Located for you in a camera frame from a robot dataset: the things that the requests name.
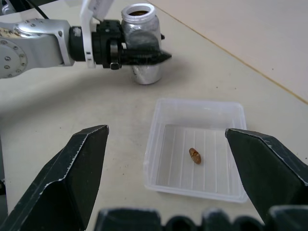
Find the black cable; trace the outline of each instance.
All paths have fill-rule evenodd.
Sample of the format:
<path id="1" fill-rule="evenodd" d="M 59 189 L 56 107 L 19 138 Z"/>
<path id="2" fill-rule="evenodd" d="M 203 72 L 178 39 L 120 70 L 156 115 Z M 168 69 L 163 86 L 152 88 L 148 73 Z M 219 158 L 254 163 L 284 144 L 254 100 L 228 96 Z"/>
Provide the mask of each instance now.
<path id="1" fill-rule="evenodd" d="M 36 5 L 33 3 L 32 0 L 26 0 L 34 9 L 36 9 L 40 15 L 42 15 L 43 18 L 45 19 L 49 19 L 49 17 L 47 17 L 47 15 Z"/>

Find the robotic arm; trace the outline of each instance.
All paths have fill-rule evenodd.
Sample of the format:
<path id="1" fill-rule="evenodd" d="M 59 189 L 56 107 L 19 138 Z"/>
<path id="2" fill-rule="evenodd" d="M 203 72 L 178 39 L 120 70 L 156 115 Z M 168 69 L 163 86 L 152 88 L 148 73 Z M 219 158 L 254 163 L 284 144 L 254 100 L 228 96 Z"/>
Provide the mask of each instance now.
<path id="1" fill-rule="evenodd" d="M 112 0 L 84 0 L 81 26 L 66 20 L 31 19 L 0 22 L 0 78 L 15 77 L 32 68 L 72 66 L 87 62 L 117 70 L 122 65 L 155 65 L 171 57 L 162 50 L 124 49 L 118 20 L 104 20 Z"/>

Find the plastic tray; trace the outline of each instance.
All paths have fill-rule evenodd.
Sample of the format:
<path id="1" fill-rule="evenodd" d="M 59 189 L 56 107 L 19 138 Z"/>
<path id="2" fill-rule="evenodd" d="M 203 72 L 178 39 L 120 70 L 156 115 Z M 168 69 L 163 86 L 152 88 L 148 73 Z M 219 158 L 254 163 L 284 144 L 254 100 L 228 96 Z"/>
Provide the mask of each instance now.
<path id="1" fill-rule="evenodd" d="M 239 103 L 160 99 L 143 163 L 145 187 L 155 191 L 245 202 L 226 128 L 246 129 Z M 201 155 L 195 164 L 189 149 Z"/>

